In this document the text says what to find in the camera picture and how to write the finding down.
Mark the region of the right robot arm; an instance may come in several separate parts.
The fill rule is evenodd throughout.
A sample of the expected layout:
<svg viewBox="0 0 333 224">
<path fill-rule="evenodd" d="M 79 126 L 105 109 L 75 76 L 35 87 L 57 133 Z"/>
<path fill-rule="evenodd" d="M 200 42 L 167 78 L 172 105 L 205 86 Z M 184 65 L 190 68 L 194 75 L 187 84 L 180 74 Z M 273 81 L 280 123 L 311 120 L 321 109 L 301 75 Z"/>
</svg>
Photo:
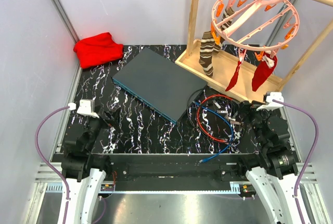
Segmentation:
<svg viewBox="0 0 333 224">
<path fill-rule="evenodd" d="M 287 120 L 274 111 L 261 109 L 262 103 L 243 101 L 238 115 L 249 120 L 254 131 L 258 151 L 255 155 L 240 158 L 236 174 L 241 180 L 248 180 L 259 196 L 270 223 L 286 223 L 287 217 L 278 198 L 277 191 L 269 182 L 283 176 L 297 174 L 297 159 L 288 144 L 290 134 Z"/>
</svg>

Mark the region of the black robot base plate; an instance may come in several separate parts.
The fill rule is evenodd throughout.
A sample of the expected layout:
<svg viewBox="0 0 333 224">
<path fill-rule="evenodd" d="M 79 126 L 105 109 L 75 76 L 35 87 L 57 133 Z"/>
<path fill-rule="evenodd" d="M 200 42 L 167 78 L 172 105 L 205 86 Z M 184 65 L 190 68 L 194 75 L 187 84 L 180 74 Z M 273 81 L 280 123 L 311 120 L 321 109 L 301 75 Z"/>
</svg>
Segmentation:
<svg viewBox="0 0 333 224">
<path fill-rule="evenodd" d="M 104 184 L 116 182 L 121 191 L 222 191 L 231 182 L 245 184 L 246 170 L 259 166 L 256 154 L 222 154 L 200 163 L 200 154 L 95 154 L 107 167 Z"/>
</svg>

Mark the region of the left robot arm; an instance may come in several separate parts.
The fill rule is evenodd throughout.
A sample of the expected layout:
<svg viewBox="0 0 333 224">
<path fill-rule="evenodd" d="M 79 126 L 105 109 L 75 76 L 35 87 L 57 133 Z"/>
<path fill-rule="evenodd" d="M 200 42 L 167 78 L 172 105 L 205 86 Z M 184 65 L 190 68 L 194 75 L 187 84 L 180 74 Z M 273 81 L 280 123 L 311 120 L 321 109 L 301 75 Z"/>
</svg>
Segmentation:
<svg viewBox="0 0 333 224">
<path fill-rule="evenodd" d="M 77 113 L 89 118 L 88 126 L 74 127 L 78 134 L 65 140 L 64 158 L 61 162 L 62 200 L 58 223 L 93 223 L 93 211 L 104 180 L 117 173 L 108 156 L 93 154 L 93 147 L 102 129 L 119 127 L 120 109 L 95 112 L 93 106 L 77 109 Z"/>
</svg>

